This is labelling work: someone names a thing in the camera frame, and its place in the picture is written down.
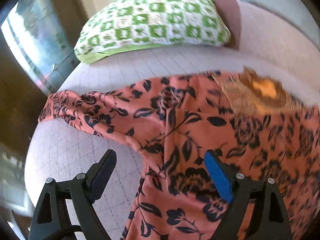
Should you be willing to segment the pink quilted bedspread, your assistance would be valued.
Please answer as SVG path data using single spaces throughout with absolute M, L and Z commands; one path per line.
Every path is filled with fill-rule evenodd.
M 129 51 L 94 64 L 80 64 L 61 86 L 77 94 L 109 92 L 154 76 L 251 67 L 281 81 L 309 105 L 319 104 L 319 49 L 284 19 L 255 5 L 238 1 L 241 12 L 240 48 L 173 46 Z M 131 148 L 89 135 L 63 119 L 37 125 L 29 145 L 24 180 L 36 204 L 49 177 L 70 180 L 98 162 L 109 148 L 117 164 L 103 196 L 94 208 L 112 239 L 119 239 L 138 190 L 143 162 Z

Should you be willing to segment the green white patterned pillow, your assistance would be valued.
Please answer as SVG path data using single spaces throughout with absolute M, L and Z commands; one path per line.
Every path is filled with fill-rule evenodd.
M 176 44 L 220 47 L 231 33 L 215 0 L 115 0 L 83 26 L 74 53 L 92 64 L 127 51 Z

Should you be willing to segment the window with glass pane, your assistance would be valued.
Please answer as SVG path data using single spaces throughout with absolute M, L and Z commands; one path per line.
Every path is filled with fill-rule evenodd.
M 44 93 L 54 93 L 79 64 L 74 46 L 86 20 L 79 0 L 18 0 L 2 23 L 21 68 Z

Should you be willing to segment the orange black floral garment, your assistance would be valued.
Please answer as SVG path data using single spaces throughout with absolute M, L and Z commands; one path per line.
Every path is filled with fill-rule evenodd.
M 300 239 L 319 204 L 319 108 L 242 73 L 154 77 L 107 93 L 51 94 L 39 120 L 131 147 L 142 177 L 122 239 L 208 239 L 227 210 L 204 165 L 212 150 L 254 180 L 273 178 Z

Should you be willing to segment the pink bolster pillow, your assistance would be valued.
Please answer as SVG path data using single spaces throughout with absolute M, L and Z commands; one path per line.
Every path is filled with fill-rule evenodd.
M 239 50 L 241 39 L 241 12 L 237 0 L 215 0 L 217 12 L 231 33 L 228 48 Z

